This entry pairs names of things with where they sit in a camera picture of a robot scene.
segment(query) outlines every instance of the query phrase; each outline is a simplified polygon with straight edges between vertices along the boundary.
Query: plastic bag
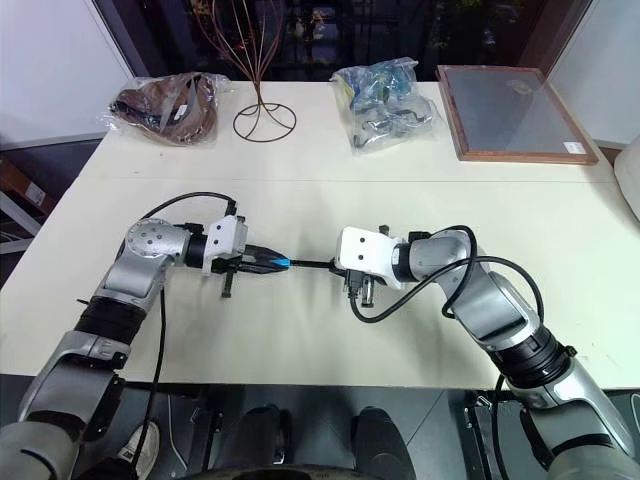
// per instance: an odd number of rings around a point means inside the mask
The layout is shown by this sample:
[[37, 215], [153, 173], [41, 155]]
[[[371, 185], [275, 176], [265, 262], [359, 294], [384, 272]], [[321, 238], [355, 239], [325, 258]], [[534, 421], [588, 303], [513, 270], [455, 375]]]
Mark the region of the plastic bag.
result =
[[217, 95], [229, 85], [224, 75], [199, 72], [135, 77], [109, 104], [103, 120], [116, 130], [134, 126], [167, 145], [211, 141], [218, 125]]
[[356, 152], [370, 152], [432, 130], [435, 104], [416, 91], [415, 60], [403, 57], [335, 72], [338, 106]]

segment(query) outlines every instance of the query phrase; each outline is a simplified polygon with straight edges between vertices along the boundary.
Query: white table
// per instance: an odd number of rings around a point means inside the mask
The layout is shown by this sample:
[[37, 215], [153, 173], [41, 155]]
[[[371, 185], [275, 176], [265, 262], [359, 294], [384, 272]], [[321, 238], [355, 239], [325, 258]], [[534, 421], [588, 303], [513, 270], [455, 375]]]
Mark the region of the white table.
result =
[[[436, 84], [422, 84], [442, 110]], [[246, 84], [221, 100], [215, 146], [159, 147], [110, 133], [43, 226], [0, 295], [0, 371], [37, 373], [111, 264], [127, 228], [174, 195], [213, 190], [239, 202], [249, 241], [292, 258], [326, 260], [346, 225], [392, 233], [474, 228], [488, 254], [512, 259], [538, 281], [556, 336], [605, 388], [640, 386], [634, 254], [640, 224], [611, 168], [461, 163], [451, 137], [352, 157], [330, 88], [267, 84], [266, 98], [290, 105], [299, 125], [286, 139], [254, 145], [229, 125], [248, 104]], [[208, 223], [223, 213], [210, 199], [163, 215]], [[508, 273], [526, 296], [526, 285]], [[341, 279], [292, 269], [239, 274], [233, 298], [222, 277], [175, 269], [168, 285], [163, 382], [394, 385], [490, 388], [497, 371], [430, 287], [388, 320], [351, 314]], [[396, 292], [377, 290], [384, 305]], [[133, 343], [123, 375], [150, 380], [157, 305]]]

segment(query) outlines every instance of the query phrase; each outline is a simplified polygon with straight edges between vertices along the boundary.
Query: wooden frame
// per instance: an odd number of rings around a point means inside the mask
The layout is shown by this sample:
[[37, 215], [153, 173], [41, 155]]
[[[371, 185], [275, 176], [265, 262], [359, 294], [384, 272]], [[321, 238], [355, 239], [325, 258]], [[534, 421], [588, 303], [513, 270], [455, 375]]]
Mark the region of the wooden frame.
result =
[[[535, 75], [537, 80], [545, 89], [551, 99], [552, 104], [557, 108], [562, 119], [567, 124], [571, 132], [582, 143], [584, 154], [558, 153], [558, 152], [516, 152], [506, 150], [472, 150], [465, 134], [460, 114], [456, 107], [455, 98], [452, 93], [451, 84], [447, 78], [450, 70], [499, 70], [529, 72]], [[525, 163], [567, 163], [575, 165], [593, 165], [598, 162], [598, 155], [592, 148], [592, 143], [586, 138], [580, 127], [574, 122], [571, 114], [564, 107], [553, 87], [549, 85], [546, 78], [537, 68], [523, 67], [490, 67], [490, 66], [468, 66], [468, 65], [439, 65], [437, 69], [440, 92], [445, 105], [447, 119], [451, 128], [451, 135], [455, 145], [456, 153], [460, 160], [484, 161], [484, 162], [525, 162]]]

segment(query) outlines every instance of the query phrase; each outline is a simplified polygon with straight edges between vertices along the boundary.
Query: white label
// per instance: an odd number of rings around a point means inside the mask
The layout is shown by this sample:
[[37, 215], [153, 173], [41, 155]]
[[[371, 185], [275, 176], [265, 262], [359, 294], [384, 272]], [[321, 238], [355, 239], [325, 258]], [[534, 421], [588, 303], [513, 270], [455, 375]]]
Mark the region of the white label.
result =
[[580, 142], [563, 142], [564, 148], [567, 149], [567, 152], [573, 153], [575, 155], [580, 155], [587, 153]]
[[35, 183], [31, 182], [27, 187], [27, 191], [25, 192], [26, 197], [31, 200], [33, 203], [42, 206], [42, 202], [44, 201], [44, 197], [46, 193], [42, 191], [40, 187], [38, 187]]
[[187, 111], [187, 104], [185, 103], [184, 105], [180, 105], [180, 107], [178, 107], [178, 111], [176, 112], [176, 115], [173, 117], [174, 120], [179, 119], [182, 115], [184, 115], [184, 112]]

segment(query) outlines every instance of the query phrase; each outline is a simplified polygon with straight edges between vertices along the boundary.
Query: wire sculpture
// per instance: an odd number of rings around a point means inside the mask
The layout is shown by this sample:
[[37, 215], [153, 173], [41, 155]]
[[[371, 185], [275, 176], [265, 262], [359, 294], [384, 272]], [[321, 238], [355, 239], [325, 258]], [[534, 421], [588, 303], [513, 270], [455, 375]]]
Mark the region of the wire sculpture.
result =
[[[261, 4], [261, 12], [258, 13], [256, 4]], [[280, 140], [289, 135], [296, 126], [297, 117], [295, 112], [281, 103], [265, 102], [262, 98], [261, 82], [276, 54], [282, 36], [284, 24], [284, 5], [282, 0], [262, 0], [251, 1], [250, 8], [247, 0], [191, 0], [191, 5], [198, 23], [200, 31], [207, 41], [228, 61], [235, 65], [244, 76], [253, 84], [257, 101], [253, 105], [240, 110], [233, 119], [233, 130], [241, 138], [250, 142], [267, 143]], [[234, 41], [225, 33], [222, 17], [225, 13], [235, 25], [238, 38]], [[254, 19], [261, 14], [262, 21]], [[203, 20], [207, 20], [211, 25], [213, 35], [209, 35]], [[271, 25], [272, 33], [269, 34], [268, 24]], [[289, 121], [282, 119], [284, 115], [277, 113], [288, 112]], [[253, 125], [247, 133], [242, 133], [239, 129], [239, 121], [253, 118]], [[283, 133], [278, 133], [274, 137], [258, 138], [256, 134], [261, 120], [271, 118]]]

